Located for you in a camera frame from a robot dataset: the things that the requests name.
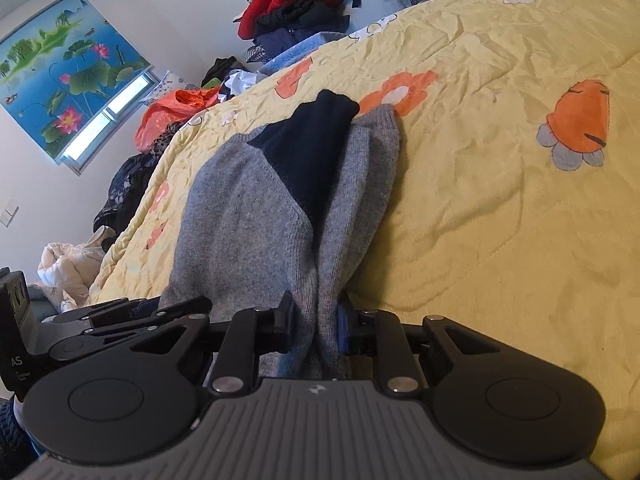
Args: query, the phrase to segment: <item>light switch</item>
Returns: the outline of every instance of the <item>light switch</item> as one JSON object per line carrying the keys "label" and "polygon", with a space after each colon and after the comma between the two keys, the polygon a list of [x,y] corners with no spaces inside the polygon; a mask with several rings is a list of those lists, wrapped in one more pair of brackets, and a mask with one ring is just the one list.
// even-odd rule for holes
{"label": "light switch", "polygon": [[15,215],[15,212],[18,211],[18,205],[15,203],[13,198],[9,199],[9,202],[6,203],[4,208],[11,216]]}
{"label": "light switch", "polygon": [[15,213],[18,211],[18,205],[15,200],[10,199],[2,209],[0,209],[0,223],[5,227],[9,227],[11,220],[14,219]]}

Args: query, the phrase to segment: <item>yellow quilt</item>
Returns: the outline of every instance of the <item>yellow quilt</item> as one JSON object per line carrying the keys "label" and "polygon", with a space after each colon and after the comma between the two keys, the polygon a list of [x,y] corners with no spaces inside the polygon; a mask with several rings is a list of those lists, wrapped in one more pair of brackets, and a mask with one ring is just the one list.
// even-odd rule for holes
{"label": "yellow quilt", "polygon": [[350,283],[447,317],[602,394],[593,455],[640,471],[640,0],[433,0],[328,44],[174,138],[91,290],[159,295],[198,168],[323,88],[396,106],[398,177]]}

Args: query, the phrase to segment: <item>pillow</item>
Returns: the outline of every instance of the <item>pillow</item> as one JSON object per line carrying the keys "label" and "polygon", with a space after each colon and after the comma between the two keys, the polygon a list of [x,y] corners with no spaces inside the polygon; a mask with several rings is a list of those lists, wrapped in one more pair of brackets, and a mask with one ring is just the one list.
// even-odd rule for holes
{"label": "pillow", "polygon": [[166,74],[164,74],[162,81],[158,83],[158,86],[156,86],[145,97],[140,99],[140,102],[143,105],[151,106],[153,103],[158,101],[159,98],[164,97],[174,90],[197,90],[198,88],[199,87],[196,85],[185,83],[183,77],[180,77],[168,70]]}

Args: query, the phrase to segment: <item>knitted sweater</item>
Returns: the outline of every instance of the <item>knitted sweater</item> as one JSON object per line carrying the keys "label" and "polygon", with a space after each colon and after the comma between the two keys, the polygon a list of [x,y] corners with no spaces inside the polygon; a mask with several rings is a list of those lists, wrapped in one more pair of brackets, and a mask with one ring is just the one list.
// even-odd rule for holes
{"label": "knitted sweater", "polygon": [[250,306],[298,306],[294,347],[260,360],[266,376],[344,378],[337,297],[378,227],[391,192],[399,134],[382,105],[328,90],[290,119],[233,136],[201,168],[182,218],[161,307],[195,296],[212,321]]}
{"label": "knitted sweater", "polygon": [[15,420],[12,397],[0,406],[0,480],[14,478],[34,460],[29,437]]}

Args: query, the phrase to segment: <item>gray handle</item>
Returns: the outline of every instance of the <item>gray handle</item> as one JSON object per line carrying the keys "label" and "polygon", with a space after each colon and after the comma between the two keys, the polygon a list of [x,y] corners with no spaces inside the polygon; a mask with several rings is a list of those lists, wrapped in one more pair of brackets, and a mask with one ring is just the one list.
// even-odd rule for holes
{"label": "gray handle", "polygon": [[[162,418],[156,421],[162,424]],[[41,457],[25,480],[604,480],[587,461],[515,470],[442,436],[415,401],[370,381],[264,379],[239,399],[212,403],[171,449],[139,462],[90,467]]]}

